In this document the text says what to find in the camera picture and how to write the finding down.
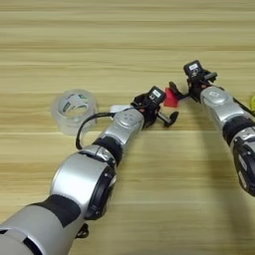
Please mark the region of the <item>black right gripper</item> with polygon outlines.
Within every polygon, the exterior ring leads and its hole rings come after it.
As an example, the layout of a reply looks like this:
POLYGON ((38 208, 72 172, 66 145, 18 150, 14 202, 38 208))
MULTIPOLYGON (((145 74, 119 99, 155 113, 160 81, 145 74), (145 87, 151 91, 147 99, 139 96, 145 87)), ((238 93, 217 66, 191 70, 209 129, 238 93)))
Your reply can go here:
POLYGON ((196 102, 200 101, 200 95, 203 90, 211 86, 210 82, 213 83, 217 78, 217 73, 208 73, 204 77, 193 77, 188 79, 189 93, 183 94, 177 88, 174 82, 169 83, 169 88, 174 94, 178 101, 192 97, 196 102))

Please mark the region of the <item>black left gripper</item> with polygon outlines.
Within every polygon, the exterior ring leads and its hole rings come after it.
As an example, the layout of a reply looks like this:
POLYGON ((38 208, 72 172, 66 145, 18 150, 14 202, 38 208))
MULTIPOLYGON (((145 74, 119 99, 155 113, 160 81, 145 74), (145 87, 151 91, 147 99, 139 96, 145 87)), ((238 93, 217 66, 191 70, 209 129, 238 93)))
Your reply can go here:
POLYGON ((143 128, 148 128, 154 124, 157 117, 159 117, 166 128, 173 125, 178 117, 178 112, 172 113, 169 117, 160 110, 160 102, 155 96, 149 94, 141 94, 133 99, 131 105, 138 110, 144 118, 143 128))

